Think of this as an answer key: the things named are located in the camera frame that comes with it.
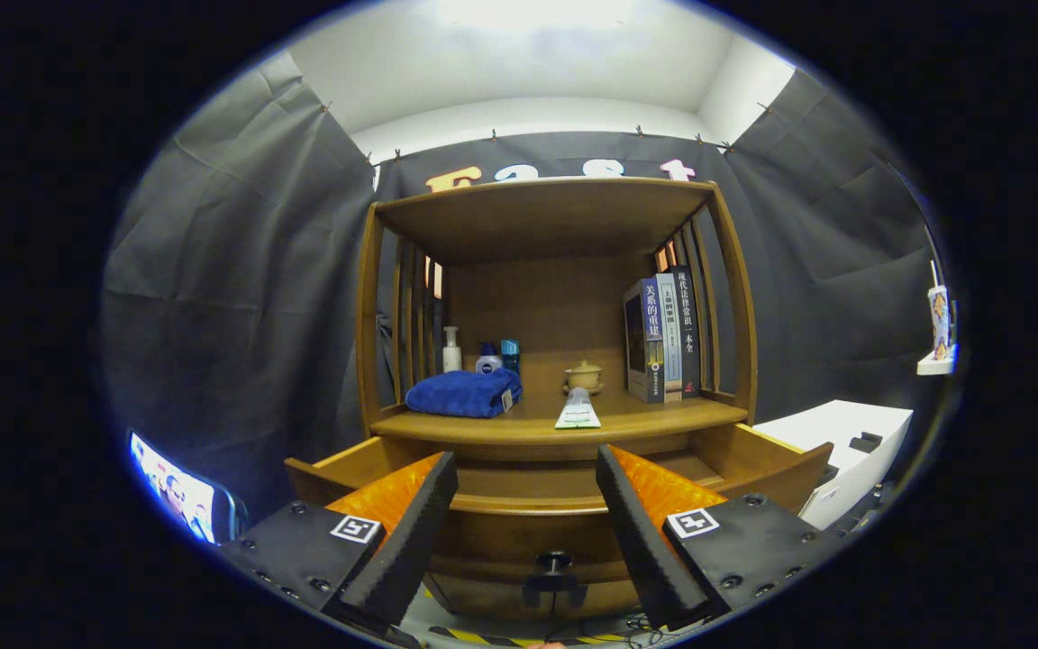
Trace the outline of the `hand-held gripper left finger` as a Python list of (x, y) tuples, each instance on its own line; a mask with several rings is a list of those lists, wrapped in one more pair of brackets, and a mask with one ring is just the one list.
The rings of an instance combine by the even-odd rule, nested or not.
[(400, 624), (456, 496), (453, 452), (437, 452), (328, 506), (293, 501), (220, 555), (294, 604), (364, 632)]

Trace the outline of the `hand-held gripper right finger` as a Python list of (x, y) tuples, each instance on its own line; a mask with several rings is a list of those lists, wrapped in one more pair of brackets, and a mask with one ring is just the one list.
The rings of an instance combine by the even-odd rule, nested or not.
[(597, 449), (605, 499), (640, 609), (671, 631), (748, 607), (818, 570), (842, 547), (760, 492), (721, 496), (610, 444)]

